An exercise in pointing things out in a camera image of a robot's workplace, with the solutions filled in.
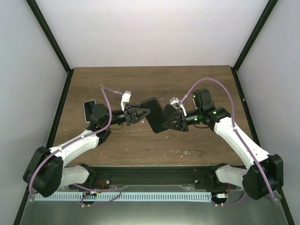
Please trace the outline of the blue phone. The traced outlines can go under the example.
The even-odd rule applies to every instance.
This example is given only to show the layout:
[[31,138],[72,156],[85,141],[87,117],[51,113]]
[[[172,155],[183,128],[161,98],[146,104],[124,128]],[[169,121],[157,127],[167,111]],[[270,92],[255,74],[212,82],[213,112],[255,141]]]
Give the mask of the blue phone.
[[176,109],[172,105],[167,104],[164,108],[164,115],[166,120],[169,120],[175,114],[176,114]]

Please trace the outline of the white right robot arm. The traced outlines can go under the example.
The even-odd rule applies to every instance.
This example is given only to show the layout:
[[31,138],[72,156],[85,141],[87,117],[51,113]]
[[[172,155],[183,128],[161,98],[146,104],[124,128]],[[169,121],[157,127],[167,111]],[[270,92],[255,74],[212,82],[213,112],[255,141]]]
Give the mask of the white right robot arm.
[[229,183],[258,200],[283,186],[283,160],[278,154],[271,155],[263,150],[232,122],[225,108],[216,108],[207,89],[193,91],[193,102],[195,109],[188,112],[173,97],[163,110],[166,117],[163,128],[187,132],[190,125],[202,123],[223,138],[245,165],[244,169],[221,165],[208,177],[212,188]]

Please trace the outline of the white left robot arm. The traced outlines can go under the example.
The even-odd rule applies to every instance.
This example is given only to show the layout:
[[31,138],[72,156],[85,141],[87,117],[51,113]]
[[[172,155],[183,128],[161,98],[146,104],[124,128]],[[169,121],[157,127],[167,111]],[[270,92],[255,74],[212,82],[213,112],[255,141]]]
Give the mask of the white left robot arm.
[[89,126],[77,137],[59,146],[39,147],[25,170],[23,180],[29,192],[49,197],[59,188],[81,185],[91,189],[96,183],[95,171],[86,164],[69,167],[68,164],[83,153],[103,144],[111,134],[111,124],[136,124],[150,114],[150,109],[140,105],[125,104],[125,109],[110,111],[104,104],[93,105],[88,110]]

